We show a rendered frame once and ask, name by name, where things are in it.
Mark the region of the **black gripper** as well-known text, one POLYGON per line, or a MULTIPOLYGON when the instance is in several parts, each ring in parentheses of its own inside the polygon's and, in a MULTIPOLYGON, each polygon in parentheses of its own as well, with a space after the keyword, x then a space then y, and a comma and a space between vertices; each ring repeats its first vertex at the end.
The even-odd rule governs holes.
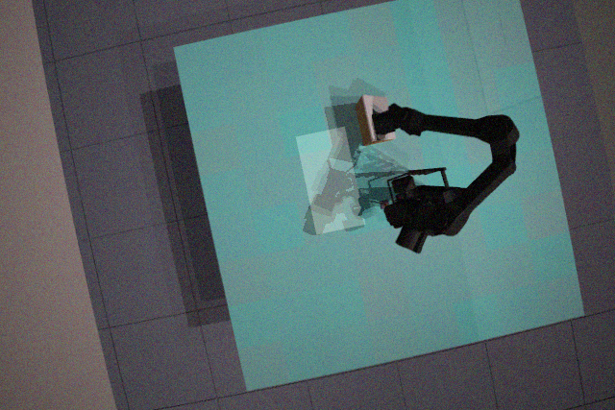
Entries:
POLYGON ((408 209, 408 207, 409 207, 409 205, 411 203, 416 202, 416 201, 421 201, 421 202, 423 201, 423 200, 420 200, 420 198, 416 199, 416 195, 415 195, 414 190, 410 190, 410 189, 415 188, 415 183, 414 183, 413 177, 412 176, 406 176, 406 177, 403 177, 403 178, 396 179, 396 180, 392 181, 392 185, 393 185, 393 189, 394 189, 395 193, 396 194, 400 193, 400 194, 396 195, 397 202, 399 200, 401 200, 401 199, 404 199, 406 201, 405 209, 406 209, 406 218, 407 219, 406 219, 405 223, 407 223, 407 224, 408 224, 408 222, 413 223, 413 220, 411 220, 408 217, 408 215, 407 215, 407 209, 408 209))

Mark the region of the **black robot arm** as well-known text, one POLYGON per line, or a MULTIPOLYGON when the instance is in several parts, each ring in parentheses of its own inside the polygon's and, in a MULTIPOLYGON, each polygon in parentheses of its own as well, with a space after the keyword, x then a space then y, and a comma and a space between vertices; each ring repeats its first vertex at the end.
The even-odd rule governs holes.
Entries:
POLYGON ((372 114, 372 118, 376 134, 393 133, 399 128, 418 136, 423 131, 452 133, 477 138, 491 148, 492 163, 452 202, 435 210, 438 200, 425 195, 422 202, 409 205, 407 215, 413 223, 408 224, 405 223, 404 199, 384 208, 390 226, 403 227, 396 244, 407 250, 420 253, 428 236, 459 233, 482 201, 516 171, 519 132, 507 115, 487 115, 479 119, 435 116, 392 103, 388 110, 372 114))

